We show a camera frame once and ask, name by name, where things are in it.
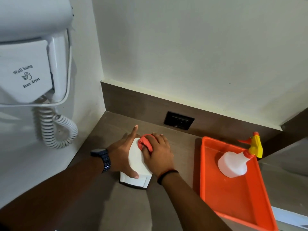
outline black bracelet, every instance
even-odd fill
[[[157,179],[157,183],[158,183],[159,185],[161,185],[161,183],[162,183],[164,177],[165,177],[167,174],[170,174],[170,173],[172,173],[172,172],[177,172],[177,173],[179,173],[179,171],[177,171],[177,170],[175,170],[175,169],[169,170],[169,171],[163,173],[162,175],[160,175],[160,177]]]

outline black base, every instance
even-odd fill
[[[139,189],[139,190],[146,190],[147,188],[144,188],[144,187],[141,187],[141,186],[134,186],[134,185],[131,185],[131,184],[128,184],[128,183],[125,183],[125,182],[121,182],[120,179],[119,179],[119,183],[124,185],[124,186],[128,186],[130,188],[134,188],[134,189]]]

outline person's right arm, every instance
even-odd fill
[[[142,153],[144,163],[158,178],[163,173],[174,169],[173,154],[166,137],[156,133],[153,133],[153,136],[157,141],[151,135],[146,136],[153,147],[152,154],[149,154],[146,147],[143,147]],[[167,174],[162,180],[162,186],[175,208],[184,231],[231,230],[178,173]]]

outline spray bottle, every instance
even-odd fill
[[[228,151],[218,160],[219,170],[227,177],[237,177],[247,172],[247,165],[250,159],[255,155],[262,158],[263,148],[258,132],[253,133],[253,137],[247,140],[238,140],[241,143],[250,144],[250,148],[239,154]]]

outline power outlet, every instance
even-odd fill
[[[188,130],[194,120],[195,120],[194,118],[168,111],[164,124],[168,126],[177,127],[183,130]]]

